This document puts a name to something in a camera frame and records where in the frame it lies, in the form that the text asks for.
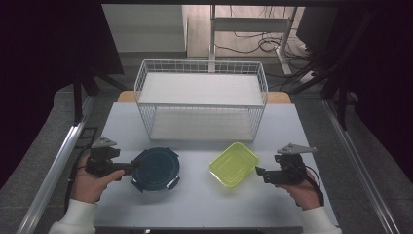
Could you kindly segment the black floor bracket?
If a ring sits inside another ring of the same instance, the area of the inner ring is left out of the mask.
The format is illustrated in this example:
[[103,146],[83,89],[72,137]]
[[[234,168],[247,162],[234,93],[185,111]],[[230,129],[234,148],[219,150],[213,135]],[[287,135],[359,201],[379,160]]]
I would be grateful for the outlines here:
[[76,149],[89,148],[96,138],[98,127],[86,127],[82,130],[77,143],[75,145]]

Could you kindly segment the white cabinet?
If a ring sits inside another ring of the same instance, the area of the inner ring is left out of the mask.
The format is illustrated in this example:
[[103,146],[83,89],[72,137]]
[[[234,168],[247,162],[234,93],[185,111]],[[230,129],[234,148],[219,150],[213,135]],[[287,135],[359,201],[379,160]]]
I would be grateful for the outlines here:
[[186,51],[185,6],[103,4],[102,8],[120,53]]

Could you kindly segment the black metal stand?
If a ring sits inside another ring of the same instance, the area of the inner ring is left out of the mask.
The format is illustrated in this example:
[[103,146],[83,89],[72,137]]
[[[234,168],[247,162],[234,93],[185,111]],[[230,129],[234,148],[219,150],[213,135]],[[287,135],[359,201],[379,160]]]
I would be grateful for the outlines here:
[[81,123],[84,116],[84,107],[82,103],[82,90],[85,90],[88,96],[96,96],[99,93],[99,87],[95,81],[95,77],[100,78],[104,82],[112,85],[120,91],[125,91],[127,87],[110,77],[108,74],[98,71],[93,67],[88,67],[77,71],[73,80],[73,97],[74,97],[74,125]]
[[320,96],[322,99],[332,99],[335,94],[338,94],[336,120],[343,131],[347,130],[346,106],[349,90],[349,64],[364,31],[375,16],[375,11],[364,9],[357,13],[352,10],[350,16],[346,20],[347,27],[342,35],[334,41],[333,46],[326,52],[319,54],[311,63],[311,67],[319,67],[319,73],[312,80],[290,91],[292,95],[299,94],[321,81],[326,81],[320,91]]

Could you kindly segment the wooden table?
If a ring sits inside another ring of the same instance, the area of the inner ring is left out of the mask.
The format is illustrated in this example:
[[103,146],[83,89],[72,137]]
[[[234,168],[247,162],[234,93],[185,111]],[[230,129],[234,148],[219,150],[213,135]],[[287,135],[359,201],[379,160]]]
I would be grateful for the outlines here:
[[[123,91],[119,94],[118,102],[135,102],[133,91]],[[269,104],[291,104],[290,96],[285,92],[269,92]]]

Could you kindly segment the round dark blue lidded container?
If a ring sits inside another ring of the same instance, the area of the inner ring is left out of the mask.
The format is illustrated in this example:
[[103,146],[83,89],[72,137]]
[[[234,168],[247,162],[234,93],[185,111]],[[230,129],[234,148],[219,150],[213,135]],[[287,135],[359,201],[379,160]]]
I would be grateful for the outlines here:
[[138,166],[132,172],[131,184],[141,193],[172,190],[180,180],[178,155],[167,147],[146,149],[133,161]]

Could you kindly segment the dark curtain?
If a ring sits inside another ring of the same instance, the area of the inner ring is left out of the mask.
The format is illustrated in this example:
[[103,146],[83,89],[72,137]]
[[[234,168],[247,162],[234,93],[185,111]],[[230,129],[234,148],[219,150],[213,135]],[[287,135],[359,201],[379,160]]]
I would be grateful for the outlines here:
[[76,78],[121,74],[100,0],[0,0],[0,188]]
[[356,113],[413,182],[413,0],[381,0],[347,68]]

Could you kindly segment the person's left hand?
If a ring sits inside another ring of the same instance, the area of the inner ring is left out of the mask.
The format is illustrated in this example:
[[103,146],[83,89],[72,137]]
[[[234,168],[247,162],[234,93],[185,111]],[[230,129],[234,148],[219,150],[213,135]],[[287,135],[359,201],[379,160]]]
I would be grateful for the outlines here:
[[72,188],[71,198],[77,201],[93,204],[99,200],[107,185],[112,181],[120,179],[124,170],[115,171],[104,177],[96,177],[86,171],[89,156],[81,159]]

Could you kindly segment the aluminium rail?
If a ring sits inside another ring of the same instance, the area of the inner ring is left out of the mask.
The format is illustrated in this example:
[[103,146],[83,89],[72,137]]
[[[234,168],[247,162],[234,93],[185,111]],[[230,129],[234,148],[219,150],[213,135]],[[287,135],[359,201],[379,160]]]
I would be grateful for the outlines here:
[[81,117],[76,125],[72,125],[53,161],[45,178],[38,189],[28,211],[25,214],[16,234],[33,234],[46,209],[58,180],[67,164],[67,161],[83,131],[93,109],[95,98],[86,97],[81,104]]
[[375,214],[379,218],[384,231],[386,234],[401,234],[389,206],[386,204],[385,199],[376,187],[370,173],[364,166],[348,132],[339,123],[338,113],[334,108],[334,103],[330,100],[323,100],[321,103],[333,125],[334,130],[344,146],[346,154],[355,168],[357,177],[359,178],[366,196],[368,197]]

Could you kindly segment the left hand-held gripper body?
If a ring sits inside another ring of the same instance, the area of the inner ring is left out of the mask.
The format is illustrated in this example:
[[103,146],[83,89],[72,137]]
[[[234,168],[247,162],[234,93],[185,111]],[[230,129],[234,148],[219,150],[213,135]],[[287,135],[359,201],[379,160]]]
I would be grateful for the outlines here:
[[120,150],[114,148],[116,144],[116,141],[100,136],[91,146],[86,172],[96,177],[104,177],[122,170],[123,164],[112,161],[113,158],[120,156]]

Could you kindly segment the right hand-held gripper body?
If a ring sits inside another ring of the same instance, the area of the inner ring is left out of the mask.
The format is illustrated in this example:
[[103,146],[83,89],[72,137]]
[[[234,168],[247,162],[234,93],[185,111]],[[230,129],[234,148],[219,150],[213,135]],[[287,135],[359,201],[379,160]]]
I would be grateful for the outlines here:
[[266,182],[271,184],[298,185],[307,178],[306,165],[302,153],[313,153],[314,147],[290,143],[278,150],[275,161],[280,164],[279,171],[267,171]]

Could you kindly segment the person's right hand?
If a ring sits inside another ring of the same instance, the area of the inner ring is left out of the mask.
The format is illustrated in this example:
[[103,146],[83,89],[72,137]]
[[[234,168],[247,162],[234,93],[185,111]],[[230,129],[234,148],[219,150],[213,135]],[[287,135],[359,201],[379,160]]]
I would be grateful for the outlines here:
[[281,184],[280,188],[285,189],[303,211],[321,206],[317,191],[308,180],[304,180],[298,185]]

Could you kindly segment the white wire two-tier rack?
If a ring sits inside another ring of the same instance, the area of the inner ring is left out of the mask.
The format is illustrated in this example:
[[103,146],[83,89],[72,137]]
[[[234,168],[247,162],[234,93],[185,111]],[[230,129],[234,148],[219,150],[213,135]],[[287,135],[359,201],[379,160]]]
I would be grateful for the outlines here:
[[253,141],[268,85],[257,61],[146,59],[134,97],[153,140]]

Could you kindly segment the yellow-green rectangular container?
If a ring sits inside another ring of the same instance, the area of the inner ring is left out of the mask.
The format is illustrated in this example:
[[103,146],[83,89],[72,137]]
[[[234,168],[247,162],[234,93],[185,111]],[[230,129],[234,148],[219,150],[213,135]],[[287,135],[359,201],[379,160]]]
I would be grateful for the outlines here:
[[259,158],[243,143],[234,142],[209,164],[209,171],[226,187],[235,187],[255,169]]

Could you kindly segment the white metal table frame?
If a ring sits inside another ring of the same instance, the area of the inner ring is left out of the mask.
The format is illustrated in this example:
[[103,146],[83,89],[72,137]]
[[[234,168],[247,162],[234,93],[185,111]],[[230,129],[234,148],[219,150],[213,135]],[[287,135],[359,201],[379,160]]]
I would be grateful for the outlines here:
[[215,33],[216,32],[267,32],[280,33],[282,39],[276,48],[276,54],[282,67],[283,74],[291,76],[292,72],[285,56],[285,47],[295,20],[298,8],[293,7],[287,18],[222,18],[216,16],[216,6],[210,6],[210,40],[208,59],[215,60]]

